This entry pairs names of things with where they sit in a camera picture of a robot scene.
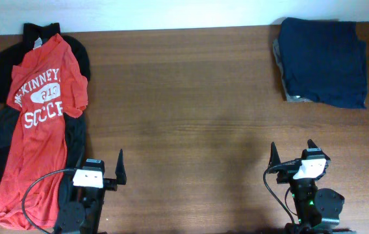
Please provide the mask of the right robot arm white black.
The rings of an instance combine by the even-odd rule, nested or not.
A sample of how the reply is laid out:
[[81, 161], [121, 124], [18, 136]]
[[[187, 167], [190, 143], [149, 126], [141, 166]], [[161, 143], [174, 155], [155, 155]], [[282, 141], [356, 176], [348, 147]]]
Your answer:
[[[331, 159], [311, 139], [300, 158], [281, 162], [274, 142], [270, 146], [270, 160], [263, 173], [263, 182], [268, 192], [276, 199], [289, 215], [290, 222], [283, 233], [351, 233], [348, 229], [337, 229], [340, 224], [345, 198], [330, 188], [318, 188], [316, 182], [321, 179]], [[278, 184], [288, 184], [286, 193], [291, 193], [296, 210], [288, 208], [266, 181], [268, 174], [276, 174]]]

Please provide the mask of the red soccer t-shirt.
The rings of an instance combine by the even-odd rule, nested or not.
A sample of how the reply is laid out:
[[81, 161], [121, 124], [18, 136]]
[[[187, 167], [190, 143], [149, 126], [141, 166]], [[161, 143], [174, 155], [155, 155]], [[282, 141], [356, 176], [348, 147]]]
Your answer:
[[88, 104], [88, 81], [70, 45], [56, 34], [26, 53], [12, 69], [7, 105], [20, 111], [21, 128], [13, 146], [21, 144], [21, 168], [8, 163], [0, 183], [0, 226], [50, 228], [58, 216], [59, 172], [66, 166], [64, 115], [78, 118]]

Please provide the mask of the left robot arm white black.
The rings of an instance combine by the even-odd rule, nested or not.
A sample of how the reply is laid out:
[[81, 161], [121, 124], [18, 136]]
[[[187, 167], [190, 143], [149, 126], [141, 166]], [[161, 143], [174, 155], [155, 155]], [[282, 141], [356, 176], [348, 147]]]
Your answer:
[[54, 233], [97, 233], [105, 193], [127, 183], [123, 151], [118, 154], [115, 178], [105, 178], [105, 162], [87, 159], [70, 172], [67, 201], [58, 212]]

